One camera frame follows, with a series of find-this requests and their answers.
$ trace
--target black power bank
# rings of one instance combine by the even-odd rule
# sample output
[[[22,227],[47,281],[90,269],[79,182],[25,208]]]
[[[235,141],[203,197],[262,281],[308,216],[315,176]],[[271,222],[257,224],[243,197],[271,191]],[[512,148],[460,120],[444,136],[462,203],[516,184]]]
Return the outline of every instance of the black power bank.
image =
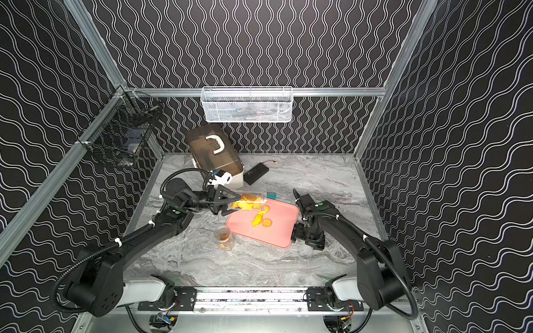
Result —
[[[256,166],[251,168],[247,173],[244,174],[243,178],[244,181],[248,185],[252,185],[257,181],[259,178],[261,178],[265,173],[268,172],[268,167],[265,164],[258,163]]]

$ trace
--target gray marble tabletop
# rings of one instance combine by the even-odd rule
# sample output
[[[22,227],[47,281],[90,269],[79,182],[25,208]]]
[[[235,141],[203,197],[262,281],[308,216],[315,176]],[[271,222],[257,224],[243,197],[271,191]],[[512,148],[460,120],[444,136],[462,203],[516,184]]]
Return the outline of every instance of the gray marble tabletop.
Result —
[[[379,237],[352,156],[345,155],[241,155],[245,171],[265,160],[270,171],[252,186],[277,193],[277,200],[294,204],[292,189],[309,193],[316,202],[329,200],[365,232]],[[174,171],[192,167],[190,155],[166,155],[151,189],[137,228],[161,207],[159,186]],[[180,175],[193,190],[201,187],[199,173]],[[182,286],[323,286],[338,275],[354,273],[353,257],[326,235],[326,248],[316,251],[301,241],[286,249],[234,235],[231,251],[222,251],[213,232],[227,219],[205,210],[195,215],[180,235],[148,251],[124,272],[125,277],[150,274],[171,278]]]

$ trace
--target wavy line pattern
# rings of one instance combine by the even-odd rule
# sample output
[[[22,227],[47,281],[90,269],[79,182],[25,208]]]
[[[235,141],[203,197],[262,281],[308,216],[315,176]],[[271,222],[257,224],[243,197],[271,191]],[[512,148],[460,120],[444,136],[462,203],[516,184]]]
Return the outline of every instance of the wavy line pattern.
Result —
[[[84,157],[0,269],[0,332],[71,331],[77,315],[54,311],[48,291],[82,247],[124,233],[155,162],[148,148],[136,169],[107,169]]]
[[[206,124],[197,98],[163,99],[154,133],[166,152],[188,152],[188,130]],[[352,153],[376,98],[295,98],[290,123],[221,123],[237,152]]]
[[[383,86],[420,0],[85,0],[133,87]]]
[[[533,3],[441,0],[361,160],[433,333],[533,317]]]
[[[0,2],[0,232],[114,91],[62,0]]]

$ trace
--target enclosure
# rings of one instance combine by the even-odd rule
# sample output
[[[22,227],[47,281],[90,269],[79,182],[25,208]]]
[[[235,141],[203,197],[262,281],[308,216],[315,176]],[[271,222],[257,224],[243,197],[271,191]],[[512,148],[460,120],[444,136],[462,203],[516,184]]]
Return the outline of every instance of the enclosure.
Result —
[[[192,166],[186,132],[215,119],[206,86],[291,87],[291,117],[219,123],[245,170],[279,162],[251,187],[329,200],[400,248],[419,318],[379,310],[365,332],[532,329],[533,2],[4,0],[0,13],[0,332],[134,331],[121,308],[59,313],[49,290],[81,248],[156,213],[162,180]],[[222,253],[225,219],[197,214],[125,276],[296,290],[357,270],[328,235],[324,251],[238,238]],[[322,316],[258,314],[180,314],[173,331],[328,331]]]

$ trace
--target clear plastic cup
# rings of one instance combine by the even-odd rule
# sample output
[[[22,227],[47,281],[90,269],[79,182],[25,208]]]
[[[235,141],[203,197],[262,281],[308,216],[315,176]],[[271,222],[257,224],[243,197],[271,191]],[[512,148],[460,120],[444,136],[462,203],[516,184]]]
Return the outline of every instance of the clear plastic cup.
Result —
[[[225,251],[231,250],[235,244],[231,230],[225,225],[216,228],[215,241]]]
[[[240,200],[230,202],[228,209],[264,211],[267,194],[264,191],[246,191],[240,193]]]

